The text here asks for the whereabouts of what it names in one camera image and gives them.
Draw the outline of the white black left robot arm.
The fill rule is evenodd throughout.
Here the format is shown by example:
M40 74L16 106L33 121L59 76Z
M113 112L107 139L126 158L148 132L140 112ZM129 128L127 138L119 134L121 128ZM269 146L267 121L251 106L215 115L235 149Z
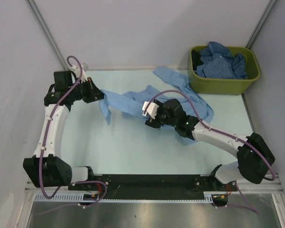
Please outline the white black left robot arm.
M85 70L72 67L54 72L54 83L44 97L45 120L33 156L25 158L23 168L35 187L60 187L78 182L85 190L95 186L89 166L71 167L61 159L64 127L76 101L91 103L104 98Z

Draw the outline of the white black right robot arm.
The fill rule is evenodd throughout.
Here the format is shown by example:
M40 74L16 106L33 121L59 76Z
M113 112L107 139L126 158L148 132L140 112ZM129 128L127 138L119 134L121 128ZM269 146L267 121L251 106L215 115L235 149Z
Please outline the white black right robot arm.
M233 155L237 161L218 165L211 173L209 184L214 190L222 190L227 183L245 179L260 184L270 171L275 157L261 135L250 136L227 133L211 127L197 117L188 115L177 99L164 103L154 100L145 102L143 115L148 117L147 126L160 129L168 125L183 138L205 142Z

